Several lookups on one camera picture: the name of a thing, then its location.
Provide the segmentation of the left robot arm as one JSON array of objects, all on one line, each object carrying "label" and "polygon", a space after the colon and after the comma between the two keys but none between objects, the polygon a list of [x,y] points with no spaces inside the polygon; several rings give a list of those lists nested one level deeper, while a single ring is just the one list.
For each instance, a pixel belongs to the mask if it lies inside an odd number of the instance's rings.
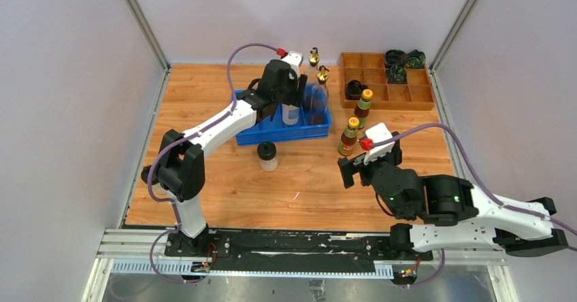
[{"label": "left robot arm", "polygon": [[183,133],[166,132],[159,154],[143,168],[148,189],[159,185],[167,192],[164,200],[176,216],[170,233],[183,239],[182,247],[191,256],[201,256],[214,247],[208,240],[208,224],[199,200],[205,184],[205,160],[238,133],[266,118],[273,119],[279,105],[299,107],[307,82],[299,72],[301,64],[302,57],[295,52],[270,60],[263,75],[240,94],[233,93],[224,110]]}]

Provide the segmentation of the sauce bottle yellow cap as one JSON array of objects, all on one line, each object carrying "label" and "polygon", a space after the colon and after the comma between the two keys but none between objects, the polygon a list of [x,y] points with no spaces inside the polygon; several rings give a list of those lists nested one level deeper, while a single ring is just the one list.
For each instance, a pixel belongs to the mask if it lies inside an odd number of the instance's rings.
[{"label": "sauce bottle yellow cap", "polygon": [[361,97],[355,107],[355,117],[359,121],[358,129],[363,129],[365,127],[373,94],[373,91],[370,89],[365,89],[361,93]]},{"label": "sauce bottle yellow cap", "polygon": [[359,119],[355,116],[348,119],[346,128],[340,138],[340,143],[338,146],[338,152],[343,156],[349,156],[352,154],[355,143],[357,142],[359,128]]}]

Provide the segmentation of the blue plastic divided bin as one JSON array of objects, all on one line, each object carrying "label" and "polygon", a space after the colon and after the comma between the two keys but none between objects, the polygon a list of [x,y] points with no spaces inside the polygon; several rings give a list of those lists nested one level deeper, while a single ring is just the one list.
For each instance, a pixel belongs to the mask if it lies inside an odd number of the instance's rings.
[{"label": "blue plastic divided bin", "polygon": [[256,92],[237,90],[238,101],[245,101],[257,111],[254,126],[245,129],[235,136],[239,146],[257,145],[264,141],[283,142],[327,137],[331,126],[331,112],[326,109],[323,115],[298,109],[298,120],[294,125],[287,125],[282,119],[282,106],[269,99],[262,99]]}]

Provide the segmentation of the blue label shaker jar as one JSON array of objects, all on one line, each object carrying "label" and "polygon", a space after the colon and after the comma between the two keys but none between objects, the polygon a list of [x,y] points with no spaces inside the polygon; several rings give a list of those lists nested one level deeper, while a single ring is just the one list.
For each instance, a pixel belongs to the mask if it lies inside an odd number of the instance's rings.
[{"label": "blue label shaker jar", "polygon": [[282,104],[282,121],[288,126],[298,125],[300,119],[300,107]]}]

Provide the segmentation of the glass oil bottle gold spout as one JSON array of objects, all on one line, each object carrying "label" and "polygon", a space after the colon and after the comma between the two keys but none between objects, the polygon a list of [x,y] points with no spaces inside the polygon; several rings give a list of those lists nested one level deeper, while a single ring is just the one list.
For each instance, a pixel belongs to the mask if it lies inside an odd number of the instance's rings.
[{"label": "glass oil bottle gold spout", "polygon": [[310,51],[310,55],[308,57],[309,66],[305,70],[305,75],[308,77],[305,92],[303,94],[303,102],[302,108],[303,111],[309,112],[311,106],[311,94],[312,94],[312,87],[317,83],[317,73],[318,73],[318,64],[320,62],[320,57],[318,54],[318,48],[312,47]]}]

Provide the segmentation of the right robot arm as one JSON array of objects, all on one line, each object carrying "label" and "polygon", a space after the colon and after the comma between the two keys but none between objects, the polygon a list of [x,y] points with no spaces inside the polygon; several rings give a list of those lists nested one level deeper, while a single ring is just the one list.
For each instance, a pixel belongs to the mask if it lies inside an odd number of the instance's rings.
[{"label": "right robot arm", "polygon": [[479,186],[452,175],[420,176],[399,167],[401,148],[368,162],[363,153],[340,158],[344,187],[359,174],[399,223],[389,232],[388,250],[397,259],[440,249],[494,249],[509,256],[538,257],[569,248],[565,232],[555,228],[552,199],[533,201],[489,198]]}]

